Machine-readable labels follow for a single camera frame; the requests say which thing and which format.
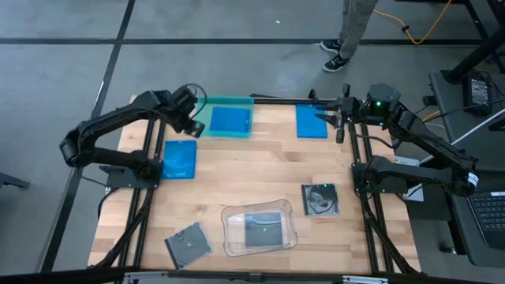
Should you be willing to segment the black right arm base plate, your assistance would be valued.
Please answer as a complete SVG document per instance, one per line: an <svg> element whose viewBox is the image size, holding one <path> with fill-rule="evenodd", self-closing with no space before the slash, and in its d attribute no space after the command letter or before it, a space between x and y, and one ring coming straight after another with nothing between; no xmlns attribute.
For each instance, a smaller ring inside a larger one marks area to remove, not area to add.
<svg viewBox="0 0 505 284"><path fill-rule="evenodd" d="M365 176L365 163L353 163L351 165L353 186L357 192L365 193L406 193L408 191L406 181L400 177L380 177L372 180Z"/></svg>

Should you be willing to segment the black aluminium table frame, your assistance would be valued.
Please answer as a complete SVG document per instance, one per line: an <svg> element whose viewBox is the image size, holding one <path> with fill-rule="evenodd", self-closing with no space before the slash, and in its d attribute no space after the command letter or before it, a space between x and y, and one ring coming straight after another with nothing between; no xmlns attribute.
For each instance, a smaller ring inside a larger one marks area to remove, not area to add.
<svg viewBox="0 0 505 284"><path fill-rule="evenodd" d="M165 239L200 222L211 253L183 271L369 275L361 202L355 195L353 145L297 137L296 101L256 99L248 138L202 137L194 179L165 180L153 192L146 224L132 236L127 264L176 271ZM336 184L341 213L306 216L301 186ZM286 199L294 211L297 245L230 257L223 247L225 207Z"/></svg>

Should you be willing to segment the black clear jewel case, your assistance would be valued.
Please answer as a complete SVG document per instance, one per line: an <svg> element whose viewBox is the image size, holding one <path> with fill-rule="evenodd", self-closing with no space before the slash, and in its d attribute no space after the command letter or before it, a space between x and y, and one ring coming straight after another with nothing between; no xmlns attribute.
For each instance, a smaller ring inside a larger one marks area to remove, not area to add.
<svg viewBox="0 0 505 284"><path fill-rule="evenodd" d="M280 212L261 212L245 215L245 247L283 246Z"/></svg>
<svg viewBox="0 0 505 284"><path fill-rule="evenodd" d="M341 213L336 184L309 184L301 186L306 216L339 215Z"/></svg>
<svg viewBox="0 0 505 284"><path fill-rule="evenodd" d="M180 271L211 253L200 222L195 222L164 240L175 270Z"/></svg>

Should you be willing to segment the light grey sheet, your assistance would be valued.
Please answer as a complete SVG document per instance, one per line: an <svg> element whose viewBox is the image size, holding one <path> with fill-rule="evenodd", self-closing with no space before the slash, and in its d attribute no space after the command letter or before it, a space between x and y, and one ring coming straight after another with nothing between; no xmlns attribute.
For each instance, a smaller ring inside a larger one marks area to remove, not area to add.
<svg viewBox="0 0 505 284"><path fill-rule="evenodd" d="M395 161L398 164L407 165L407 166L419 166L420 162L417 159L411 159L402 156L396 156ZM423 202L424 201L424 193L423 193L423 185L418 184L416 186L409 187L406 193L401 193L400 198L404 201L415 201L415 202Z"/></svg>

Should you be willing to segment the black power adapter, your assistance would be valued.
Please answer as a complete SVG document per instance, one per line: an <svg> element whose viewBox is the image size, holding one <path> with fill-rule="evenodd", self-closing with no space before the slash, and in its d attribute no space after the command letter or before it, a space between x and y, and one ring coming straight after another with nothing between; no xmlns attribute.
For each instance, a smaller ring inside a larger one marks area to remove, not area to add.
<svg viewBox="0 0 505 284"><path fill-rule="evenodd" d="M462 79L463 110L477 116L492 112L490 87L480 73L466 75Z"/></svg>

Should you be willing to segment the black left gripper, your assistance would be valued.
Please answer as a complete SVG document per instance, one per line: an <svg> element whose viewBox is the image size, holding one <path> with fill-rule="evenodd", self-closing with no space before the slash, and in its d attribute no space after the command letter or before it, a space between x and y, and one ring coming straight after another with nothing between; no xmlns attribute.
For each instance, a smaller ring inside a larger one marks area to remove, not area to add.
<svg viewBox="0 0 505 284"><path fill-rule="evenodd" d="M170 125L173 129L177 133L183 132L187 136L199 138L205 130L205 124L190 117L195 108L196 96L188 87L181 86L170 95L170 102Z"/></svg>

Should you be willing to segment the black keyboard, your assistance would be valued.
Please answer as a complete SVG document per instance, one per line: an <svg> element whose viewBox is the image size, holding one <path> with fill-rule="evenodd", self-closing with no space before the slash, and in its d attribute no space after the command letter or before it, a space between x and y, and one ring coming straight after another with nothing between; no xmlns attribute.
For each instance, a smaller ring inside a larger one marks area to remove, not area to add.
<svg viewBox="0 0 505 284"><path fill-rule="evenodd" d="M505 191L476 193L468 202L485 244L505 250Z"/></svg>

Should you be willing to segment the blue plastic case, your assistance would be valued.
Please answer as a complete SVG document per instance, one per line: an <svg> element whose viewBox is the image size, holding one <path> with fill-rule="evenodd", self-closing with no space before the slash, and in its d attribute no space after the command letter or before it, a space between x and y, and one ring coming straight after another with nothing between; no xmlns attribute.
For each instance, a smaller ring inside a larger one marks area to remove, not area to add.
<svg viewBox="0 0 505 284"><path fill-rule="evenodd" d="M211 113L211 131L248 133L250 109L215 106Z"/></svg>
<svg viewBox="0 0 505 284"><path fill-rule="evenodd" d="M296 105L296 126L298 138L327 138L327 124L317 117L318 114L325 114L323 110L318 110L315 105Z"/></svg>
<svg viewBox="0 0 505 284"><path fill-rule="evenodd" d="M196 141L165 142L162 179L194 179L196 174Z"/></svg>

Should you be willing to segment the white slanted rod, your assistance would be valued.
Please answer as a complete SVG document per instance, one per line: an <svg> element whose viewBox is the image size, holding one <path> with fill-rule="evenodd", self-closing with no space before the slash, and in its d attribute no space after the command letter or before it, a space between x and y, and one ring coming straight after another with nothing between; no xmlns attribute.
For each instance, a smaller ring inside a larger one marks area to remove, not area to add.
<svg viewBox="0 0 505 284"><path fill-rule="evenodd" d="M478 124L477 126L474 126L472 129L468 130L466 133L464 133L463 135L461 135L458 139L454 140L451 142L451 145L456 145L458 142L464 140L465 138L467 138L469 135L475 133L477 130L483 128L484 126L486 126L488 123L490 123L491 121L497 119L499 116L501 116L502 114L505 114L505 110L501 110L500 112L496 113L496 114L493 114L490 118L487 118L485 121L481 122L480 124Z"/></svg>

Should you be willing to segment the black chair foot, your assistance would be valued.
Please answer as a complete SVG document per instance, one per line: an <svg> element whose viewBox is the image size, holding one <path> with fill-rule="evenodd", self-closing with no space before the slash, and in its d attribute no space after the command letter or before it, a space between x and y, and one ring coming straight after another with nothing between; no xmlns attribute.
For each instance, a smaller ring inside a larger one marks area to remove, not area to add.
<svg viewBox="0 0 505 284"><path fill-rule="evenodd" d="M0 172L0 188L3 185L12 185L19 189L27 189L30 186L30 182Z"/></svg>

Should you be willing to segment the dark grey side desk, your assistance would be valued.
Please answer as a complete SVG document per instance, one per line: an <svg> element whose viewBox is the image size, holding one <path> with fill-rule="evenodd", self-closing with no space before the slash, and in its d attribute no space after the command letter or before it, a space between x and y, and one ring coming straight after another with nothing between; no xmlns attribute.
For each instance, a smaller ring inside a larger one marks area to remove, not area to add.
<svg viewBox="0 0 505 284"><path fill-rule="evenodd" d="M505 182L482 181L474 193L505 191ZM468 198L445 195L451 220L450 227L454 248L468 257L471 264L479 267L505 268L505 250L489 248L481 235L477 221L470 209Z"/></svg>
<svg viewBox="0 0 505 284"><path fill-rule="evenodd" d="M505 74L492 75L492 81L496 83L500 93L497 93L495 89L491 90L492 100L498 103L492 107L492 113L486 117L480 117L462 109L463 93L460 84L448 83L441 72L431 73L429 80L439 109L445 114L442 121L451 142L493 114L505 110ZM463 149L467 155L478 159L476 163L478 170L505 172L505 114L455 146Z"/></svg>

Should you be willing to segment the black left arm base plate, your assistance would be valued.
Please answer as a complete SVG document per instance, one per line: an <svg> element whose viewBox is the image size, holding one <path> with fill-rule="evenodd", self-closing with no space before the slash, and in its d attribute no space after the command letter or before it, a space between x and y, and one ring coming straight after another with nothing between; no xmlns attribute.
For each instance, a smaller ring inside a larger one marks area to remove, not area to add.
<svg viewBox="0 0 505 284"><path fill-rule="evenodd" d="M130 161L125 165L102 165L99 167L108 174L106 185L111 188L152 189L159 185L163 171L160 159Z"/></svg>

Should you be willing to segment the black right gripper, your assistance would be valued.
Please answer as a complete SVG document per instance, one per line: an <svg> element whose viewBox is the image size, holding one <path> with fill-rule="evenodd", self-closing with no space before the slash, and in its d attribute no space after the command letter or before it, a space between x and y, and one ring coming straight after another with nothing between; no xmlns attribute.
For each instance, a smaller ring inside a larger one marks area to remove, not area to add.
<svg viewBox="0 0 505 284"><path fill-rule="evenodd" d="M397 107L400 93L385 83L374 84L368 91L366 100L361 101L350 96L350 85L342 86L343 96L320 105L317 110L340 111L345 121L366 125L381 125ZM319 119L327 122L336 129L335 141L342 143L345 138L343 120L337 115L317 114Z"/></svg>

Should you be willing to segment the clear plastic bin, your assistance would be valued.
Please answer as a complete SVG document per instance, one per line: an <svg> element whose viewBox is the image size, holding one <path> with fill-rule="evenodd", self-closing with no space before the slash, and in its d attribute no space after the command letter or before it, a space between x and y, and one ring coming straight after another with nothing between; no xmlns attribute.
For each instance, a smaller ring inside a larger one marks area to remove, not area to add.
<svg viewBox="0 0 505 284"><path fill-rule="evenodd" d="M280 247L245 247L245 215L261 212L280 212L282 218L283 246ZM297 245L298 236L294 221L294 211L286 199L271 202L225 207L221 213L223 224L225 253L230 257L247 256L265 252L291 249Z"/></svg>

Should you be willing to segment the teal plastic bin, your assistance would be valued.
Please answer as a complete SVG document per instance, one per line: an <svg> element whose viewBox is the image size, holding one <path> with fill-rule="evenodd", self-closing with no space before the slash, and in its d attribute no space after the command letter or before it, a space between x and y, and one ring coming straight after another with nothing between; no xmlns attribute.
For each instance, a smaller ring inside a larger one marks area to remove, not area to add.
<svg viewBox="0 0 505 284"><path fill-rule="evenodd" d="M201 136L250 137L253 126L254 99L251 97L208 96L199 98L195 119L204 124Z"/></svg>

